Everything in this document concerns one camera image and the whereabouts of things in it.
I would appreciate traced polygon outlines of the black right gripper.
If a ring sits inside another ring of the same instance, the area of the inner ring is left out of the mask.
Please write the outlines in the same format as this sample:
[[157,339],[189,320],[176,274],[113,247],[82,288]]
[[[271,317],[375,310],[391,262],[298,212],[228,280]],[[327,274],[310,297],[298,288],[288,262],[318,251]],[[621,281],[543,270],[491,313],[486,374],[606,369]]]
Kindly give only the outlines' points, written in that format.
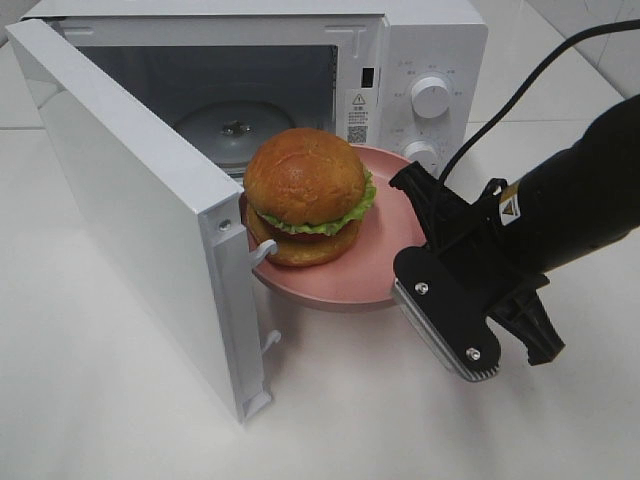
[[469,203],[418,162],[389,181],[409,199],[426,238],[426,247],[452,274],[462,292],[456,300],[480,318],[492,318],[526,347],[530,365],[552,362],[565,344],[552,325],[537,289],[547,277],[519,266],[501,239],[499,206],[511,186],[494,178]]

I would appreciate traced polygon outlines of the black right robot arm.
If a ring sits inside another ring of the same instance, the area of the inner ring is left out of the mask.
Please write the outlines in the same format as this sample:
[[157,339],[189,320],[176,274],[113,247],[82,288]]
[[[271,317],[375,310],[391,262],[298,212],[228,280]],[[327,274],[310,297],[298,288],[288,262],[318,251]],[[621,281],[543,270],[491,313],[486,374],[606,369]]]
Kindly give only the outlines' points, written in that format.
[[464,279],[507,280],[485,311],[526,346],[532,365],[564,344],[537,296],[545,273],[617,242],[639,226],[639,99],[594,120],[573,146],[512,184],[490,181],[451,217],[433,203],[430,239],[440,258],[473,267]]

